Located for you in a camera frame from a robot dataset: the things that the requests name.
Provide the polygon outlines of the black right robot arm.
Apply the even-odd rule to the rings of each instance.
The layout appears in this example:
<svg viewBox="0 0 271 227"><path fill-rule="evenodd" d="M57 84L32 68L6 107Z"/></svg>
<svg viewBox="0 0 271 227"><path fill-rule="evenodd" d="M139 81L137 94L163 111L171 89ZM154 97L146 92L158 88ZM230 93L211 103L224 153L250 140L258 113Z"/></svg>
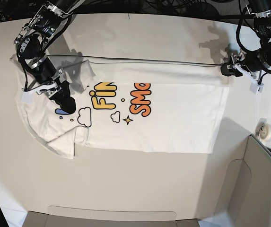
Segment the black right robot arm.
<svg viewBox="0 0 271 227"><path fill-rule="evenodd" d="M60 80L63 69L54 67L46 50L66 31L74 10L81 4L80 0L46 1L14 40L17 60L24 75L31 75L33 84L38 84L34 87L25 82L21 97L23 103L31 102L34 93L44 94L67 114L76 111L69 83Z"/></svg>

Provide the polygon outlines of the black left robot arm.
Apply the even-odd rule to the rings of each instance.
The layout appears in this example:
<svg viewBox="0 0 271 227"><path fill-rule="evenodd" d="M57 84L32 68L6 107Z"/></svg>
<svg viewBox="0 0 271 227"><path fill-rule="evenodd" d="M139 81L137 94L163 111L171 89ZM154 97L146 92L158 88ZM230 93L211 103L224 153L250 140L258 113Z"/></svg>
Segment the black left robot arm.
<svg viewBox="0 0 271 227"><path fill-rule="evenodd" d="M236 42L239 54L232 54L228 62L221 65L221 73L226 77L241 77L244 74L253 79L258 87L263 78L271 75L271 0L248 0L245 7L238 2L240 19L236 29ZM240 31L246 16L253 16L254 25L249 26L259 38L260 48L249 50L240 39Z"/></svg>

